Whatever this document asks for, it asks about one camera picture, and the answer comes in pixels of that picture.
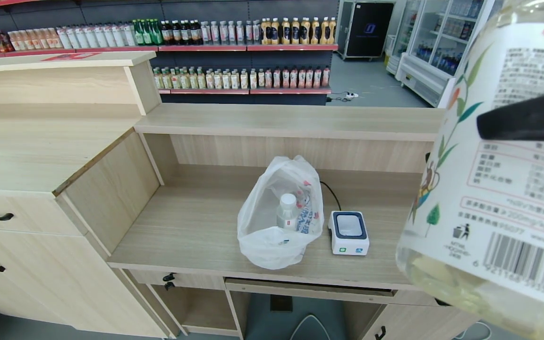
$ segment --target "glass door fridge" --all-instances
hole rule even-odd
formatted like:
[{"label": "glass door fridge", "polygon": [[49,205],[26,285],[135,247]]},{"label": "glass door fridge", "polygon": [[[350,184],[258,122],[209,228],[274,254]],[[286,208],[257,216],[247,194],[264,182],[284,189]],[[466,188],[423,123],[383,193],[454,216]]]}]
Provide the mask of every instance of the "glass door fridge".
[{"label": "glass door fridge", "polygon": [[432,106],[445,108],[455,73],[464,67],[460,61],[494,5],[495,0],[425,0],[396,79]]},{"label": "glass door fridge", "polygon": [[410,41],[410,37],[412,36],[413,29],[417,22],[419,7],[421,7],[421,0],[408,0],[404,7],[400,26],[398,27],[398,33],[396,34],[396,41],[386,68],[387,71],[393,75],[398,71],[398,64],[402,57],[402,53],[406,52],[408,47],[408,42]]}]

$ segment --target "counter top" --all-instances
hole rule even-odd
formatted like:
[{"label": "counter top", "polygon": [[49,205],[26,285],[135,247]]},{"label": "counter top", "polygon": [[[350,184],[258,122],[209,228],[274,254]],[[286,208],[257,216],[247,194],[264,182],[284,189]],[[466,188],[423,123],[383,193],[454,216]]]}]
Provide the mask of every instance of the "counter top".
[{"label": "counter top", "polygon": [[138,119],[130,105],[0,105],[0,190],[58,195]]},{"label": "counter top", "polygon": [[433,142],[443,109],[164,103],[140,133]]},{"label": "counter top", "polygon": [[0,58],[0,71],[20,71],[23,69],[73,68],[73,67],[123,67],[135,66],[155,58],[153,51],[123,51],[123,52],[88,52],[72,53],[75,58],[84,54],[84,59],[77,60],[48,60],[63,54],[40,54],[37,56],[19,56]]},{"label": "counter top", "polygon": [[346,210],[362,211],[367,256],[333,255],[326,219],[337,203],[323,187],[325,225],[300,263],[270,271],[240,253],[237,215],[264,168],[180,165],[159,187],[108,259],[111,267],[416,290],[396,267],[395,252],[421,174],[319,170]]}]

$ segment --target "barcode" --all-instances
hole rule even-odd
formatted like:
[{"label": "barcode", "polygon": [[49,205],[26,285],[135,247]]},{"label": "barcode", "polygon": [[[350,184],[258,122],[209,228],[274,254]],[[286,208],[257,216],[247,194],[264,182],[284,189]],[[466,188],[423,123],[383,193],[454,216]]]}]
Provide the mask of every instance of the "barcode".
[{"label": "barcode", "polygon": [[544,248],[493,232],[484,264],[544,289]]}]

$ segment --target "wooden checkout counter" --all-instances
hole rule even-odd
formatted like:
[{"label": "wooden checkout counter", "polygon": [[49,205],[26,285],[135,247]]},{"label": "wooden checkout counter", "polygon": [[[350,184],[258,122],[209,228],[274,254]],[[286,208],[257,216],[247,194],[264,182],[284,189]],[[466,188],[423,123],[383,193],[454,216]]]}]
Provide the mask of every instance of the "wooden checkout counter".
[{"label": "wooden checkout counter", "polygon": [[[243,340],[266,293],[343,301],[350,340],[449,340],[477,321],[395,264],[441,110],[161,103],[154,56],[0,58],[0,313]],[[257,177],[298,154],[364,213],[367,256],[333,255],[326,232],[279,271],[240,253]]]}]

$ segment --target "white plastic bag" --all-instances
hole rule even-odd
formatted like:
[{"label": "white plastic bag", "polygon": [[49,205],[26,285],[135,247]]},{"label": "white plastic bag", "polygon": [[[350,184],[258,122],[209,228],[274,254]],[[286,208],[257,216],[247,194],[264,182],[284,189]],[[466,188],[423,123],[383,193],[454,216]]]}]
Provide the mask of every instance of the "white plastic bag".
[{"label": "white plastic bag", "polygon": [[[276,226],[280,196],[294,194],[301,209],[297,231]],[[281,269],[302,260],[306,246],[322,233],[320,179],[302,156],[275,157],[257,180],[238,213],[240,252],[266,269]]]}]

